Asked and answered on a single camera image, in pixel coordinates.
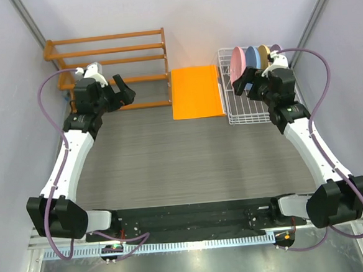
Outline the pink plate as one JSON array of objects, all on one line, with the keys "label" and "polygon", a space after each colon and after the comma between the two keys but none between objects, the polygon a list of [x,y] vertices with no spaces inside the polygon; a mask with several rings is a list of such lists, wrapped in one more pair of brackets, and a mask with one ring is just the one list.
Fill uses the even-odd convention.
[{"label": "pink plate", "polygon": [[231,54],[230,62],[231,85],[236,82],[244,73],[246,68],[246,58],[243,49],[239,46],[235,47]]}]

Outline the blue plate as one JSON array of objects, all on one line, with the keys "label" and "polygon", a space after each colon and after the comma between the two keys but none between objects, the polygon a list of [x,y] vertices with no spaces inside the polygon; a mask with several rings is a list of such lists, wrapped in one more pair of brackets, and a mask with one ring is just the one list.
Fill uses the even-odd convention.
[{"label": "blue plate", "polygon": [[261,59],[256,47],[249,46],[245,51],[246,66],[261,69]]}]

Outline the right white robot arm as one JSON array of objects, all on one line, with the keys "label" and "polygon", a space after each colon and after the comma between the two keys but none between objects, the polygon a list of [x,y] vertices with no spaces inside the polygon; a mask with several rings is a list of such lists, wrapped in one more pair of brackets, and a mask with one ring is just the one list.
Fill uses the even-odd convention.
[{"label": "right white robot arm", "polygon": [[251,85],[248,98],[264,102],[273,125],[293,144],[316,184],[308,196],[278,196],[269,210],[273,224],[284,225],[291,217],[308,219],[319,229],[362,217],[363,176],[346,174],[346,168],[331,153],[310,123],[310,113],[295,100],[295,75],[287,68],[264,72],[253,67],[231,74],[231,85],[241,95]]}]

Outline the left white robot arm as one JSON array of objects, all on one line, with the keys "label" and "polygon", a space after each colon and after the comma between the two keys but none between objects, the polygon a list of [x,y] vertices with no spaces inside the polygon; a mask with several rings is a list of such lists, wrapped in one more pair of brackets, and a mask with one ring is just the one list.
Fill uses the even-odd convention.
[{"label": "left white robot arm", "polygon": [[37,233],[49,242],[56,238],[81,239],[94,231],[108,240],[121,234],[121,224],[113,220],[112,211],[86,211],[76,203],[80,174],[103,123],[102,116],[134,102],[135,91],[119,75],[113,80],[118,91],[100,72],[85,74],[73,89],[76,113],[71,113],[62,127],[54,125],[62,147],[39,196],[30,197],[26,204]]}]

